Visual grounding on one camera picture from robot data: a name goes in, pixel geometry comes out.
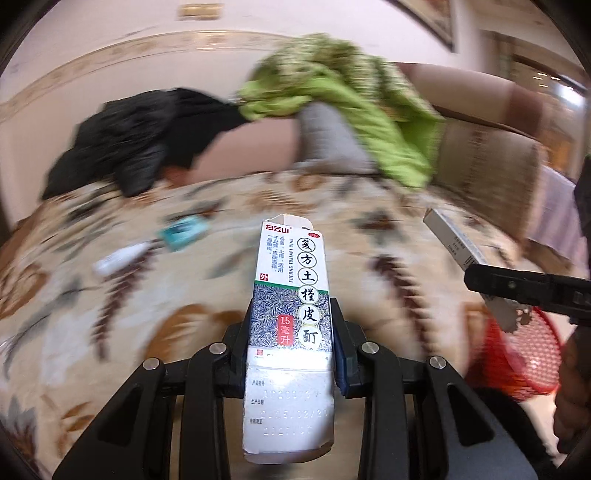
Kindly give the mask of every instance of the white box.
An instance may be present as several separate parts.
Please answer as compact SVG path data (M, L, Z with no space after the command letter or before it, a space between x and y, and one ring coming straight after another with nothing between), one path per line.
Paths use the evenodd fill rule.
M307 462L330 450L332 345L322 234L293 215L263 222L246 358L247 460Z
M473 263L488 265L488 262L480 250L478 250L478 247L449 218L445 217L438 210L427 209L423 222L435 234L443 246L447 248L447 251L452 254L452 257L463 271L466 271ZM500 297L491 297L490 295L483 294L480 296L504 332L514 332L517 329L517 322L520 319L524 320L525 323L527 317L522 316L519 311L524 309L524 305Z

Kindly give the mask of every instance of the metal screw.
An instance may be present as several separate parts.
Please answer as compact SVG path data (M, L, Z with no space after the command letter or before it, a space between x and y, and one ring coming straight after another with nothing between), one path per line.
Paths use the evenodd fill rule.
M157 358L148 358L144 360L142 367L144 367L146 370L155 370L158 368L159 364L160 360L158 360Z
M442 356L432 356L429 359L429 365L431 365L433 368L441 370L442 368L446 367L447 362Z
M209 351L215 355L221 355L226 351L226 344L222 342L212 343L209 346Z
M379 345L373 342L365 342L361 346L361 350L363 350L365 353L371 353L373 355L374 353L378 353Z

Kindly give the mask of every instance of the leaf pattern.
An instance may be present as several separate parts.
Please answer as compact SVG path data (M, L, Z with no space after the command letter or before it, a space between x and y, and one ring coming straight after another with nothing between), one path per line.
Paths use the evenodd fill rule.
M358 177L349 177L344 180L337 188L335 188L335 195L339 200L345 200L350 192L355 190Z
M474 363L482 353L484 343L484 325L490 315L486 304L482 302L464 302L464 324L469 345L469 363Z
M154 357L160 358L165 363L170 362L175 341L194 322L194 316L202 316L208 313L207 307L198 303L185 305L176 310L158 328L145 348L143 359Z
M165 319L160 328L152 336L144 349L142 360L147 358L160 358L163 362L177 360L177 342L186 335L192 335L191 326L205 319L216 323L225 330L229 325L244 320L245 312L241 310L224 310L211 313L205 305L190 304L176 310Z
M17 334L8 341L6 358L4 359L4 374L6 378L9 378L8 371L12 365L12 360L22 344L32 340L46 328L47 320L54 311L72 307L77 301L80 292L85 290L88 289L82 287L80 277L74 277L64 286L64 289L54 300L46 303L21 325Z
M107 294L107 301L100 312L99 319L94 324L91 338L91 342L96 347L96 356L100 361L105 361L108 357L106 341L111 322L123 307L129 295L137 288L139 281L144 277L144 273L149 269L151 260L160 248L159 243L153 243L131 264L109 277L108 280L116 278L116 283Z
M181 218L185 218L189 215L201 215L204 218L210 219L214 217L216 213L221 212L220 209L226 202L228 201L227 197L221 198L219 200L214 200L212 202L199 202L196 203L193 207L184 210L183 212L173 213L172 215L168 215L164 218L165 222L175 222L180 220Z
M507 252L504 249L502 249L498 245L491 245L491 248L495 251L497 256L501 259L501 261L504 263L504 265L507 268L510 268L511 270L515 269L515 264L510 259L509 255L507 254Z
M0 413L8 439L21 452L31 469L39 474L40 464L37 456L37 416L34 408L21 410L16 397L12 397L7 416Z
M477 230L483 231L485 230L485 224L480 220L478 217L474 215L469 215L468 213L464 215L464 223L472 228Z
M270 190L263 190L251 195L248 205L255 212L265 212L269 210L280 210L281 213L291 213L293 215L306 216L316 205L301 203L287 195L275 193Z
M9 278L12 276L12 269L0 283L0 320L13 315L18 309L31 301L37 292L47 282L48 275L36 263L25 268L8 289Z
M75 223L78 223L81 220L88 218L89 216L93 215L98 210L100 210L100 208L108 201L108 199L93 199L87 203L83 203L82 205L76 207L66 216L66 219L63 223L63 227L68 228L74 225Z
M130 208L146 208L153 203L159 202L163 198L154 189L140 193L135 197L129 197L125 200L125 205Z
M54 251L55 252L62 252L65 250L69 250L70 248L75 247L68 255L64 257L62 263L69 262L70 260L76 258L82 251L88 247L94 240L98 239L105 233L109 232L111 229L116 227L117 225L121 225L123 222L115 222L111 224L113 221L113 217L108 217L104 220L101 220L96 225L94 225L91 229L88 230L84 235L80 238L76 238L69 242L66 242L63 245L57 247Z
M213 187L214 185L218 185L218 184L221 184L221 183L226 183L226 182L231 181L231 180L234 180L234 179L218 179L218 180L209 181L207 183L201 183L201 184L199 184L198 187L196 187L193 190L190 190L189 192L185 193L183 195L183 198L185 200L190 200L193 197L195 197L196 194L198 194L198 193L200 193L200 192L202 192L204 190L207 190L208 188Z
M58 195L57 197L53 197L51 199L52 202L56 202L56 203L61 203L61 202L66 202L68 200L72 200L76 198L76 194L73 192L67 192L67 193L62 193L61 195Z
M414 195L402 194L400 196L400 208L402 212L411 217L422 217L425 213L425 207Z
M433 354L433 348L427 336L429 327L426 320L430 318L430 315L427 310L428 305L417 283L408 276L408 270L399 258L381 255L375 259L372 268L392 284L396 296L401 300L408 316L413 321L423 357L428 358Z
M65 420L65 419L69 419L70 417L75 417L82 410L84 410L88 406L89 403L90 403L89 401L85 401L84 403L80 403L80 404L72 407L70 410L68 410L66 413L64 413L62 415L61 419Z
M352 222L358 229L372 235L379 247L391 239L406 241L405 235L398 227L398 220L393 219L385 210L377 209L365 215L365 218L354 219Z
M72 447L76 440L74 434L84 430L95 419L95 415L81 415L84 409L90 405L90 402L88 401L75 405L66 413L60 415L60 409L47 394L43 394L41 398L59 418L59 435L56 439L56 451L60 458L64 458L67 451Z
M369 179L372 180L378 187L387 190L388 192L392 190L392 185L384 177L369 177Z
M326 178L322 175L314 175L311 173L303 173L298 175L291 182L291 187L294 192L307 192L320 187L326 182Z
M90 422L95 418L94 415L82 415L78 417L72 424L66 429L66 432L78 432L79 430L85 429Z
M265 175L265 182L267 182L267 183L277 183L277 176L278 175L279 175L279 172L270 171L269 173L267 173Z
M212 268L207 276L208 279L223 277L236 270L243 260L252 259L256 261L256 252L258 249L259 235L245 241L245 247L239 251L223 258L218 265Z

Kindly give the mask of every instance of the bed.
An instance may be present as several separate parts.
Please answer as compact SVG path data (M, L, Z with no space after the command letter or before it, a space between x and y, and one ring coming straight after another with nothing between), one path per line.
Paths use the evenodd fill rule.
M242 320L261 222L279 213L307 217L325 235L330 294L347 320L400 356L437 353L464 373L480 297L424 226L428 207L443 210L491 264L535 268L518 259L511 238L444 190L417 193L380 177L290 170L178 188L161 180L133 198L100 182L47 200L0 255L0 421L49 478L145 358L188 358ZM209 221L207 234L181 251L163 248L158 231L192 214ZM104 279L93 273L96 261L141 241L154 242L130 266ZM363 402L337 399L333 451L278 468L350 478L362 419ZM242 458L240 401L227 401L226 424L234 476L260 478ZM173 462L177 451L175 439Z

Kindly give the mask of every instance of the small white tube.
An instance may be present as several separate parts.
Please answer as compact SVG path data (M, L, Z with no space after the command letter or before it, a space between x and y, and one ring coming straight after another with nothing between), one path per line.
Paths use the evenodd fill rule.
M128 247L120 248L119 250L111 253L107 257L99 260L92 266L92 270L99 277L108 277L120 270L123 267L127 267L140 255L143 255L150 248L151 242L142 242L140 244L130 245Z

